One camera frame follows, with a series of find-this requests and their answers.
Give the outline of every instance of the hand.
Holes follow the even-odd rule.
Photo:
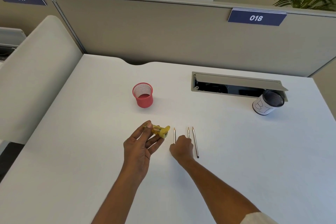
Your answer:
[[[121,172],[135,175],[138,184],[141,183],[147,174],[151,155],[164,141],[164,138],[158,135],[150,138],[153,135],[153,124],[150,120],[145,123],[138,127],[124,142],[124,164]]]
[[[171,155],[181,164],[185,160],[194,159],[193,147],[191,139],[183,135],[178,137],[176,144],[170,145],[169,150]]]

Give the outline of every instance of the pencil cup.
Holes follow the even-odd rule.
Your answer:
[[[263,94],[257,98],[253,104],[253,110],[260,115],[267,115],[273,110],[283,106],[284,98],[275,91],[265,90]]]
[[[153,88],[146,82],[138,83],[133,88],[133,96],[138,106],[142,108],[150,107],[153,103]]]

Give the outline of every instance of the desk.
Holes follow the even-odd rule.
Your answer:
[[[191,72],[281,80],[288,102],[268,116],[253,98],[191,91]],[[137,106],[132,87],[153,86]],[[202,165],[280,224],[334,223],[336,122],[312,78],[168,63],[133,66],[84,55],[0,184],[0,223],[90,224],[143,121],[194,126]],[[173,133],[150,160],[126,223],[214,223],[170,156]]]

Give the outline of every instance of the yellow pencil sharpener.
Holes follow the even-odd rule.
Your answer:
[[[153,125],[152,133],[154,135],[158,135],[161,138],[166,138],[168,136],[168,131],[170,130],[170,126],[166,126],[165,128]]]

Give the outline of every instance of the white sleeve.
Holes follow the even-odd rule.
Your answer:
[[[240,224],[277,224],[264,213],[250,213],[245,216]]]

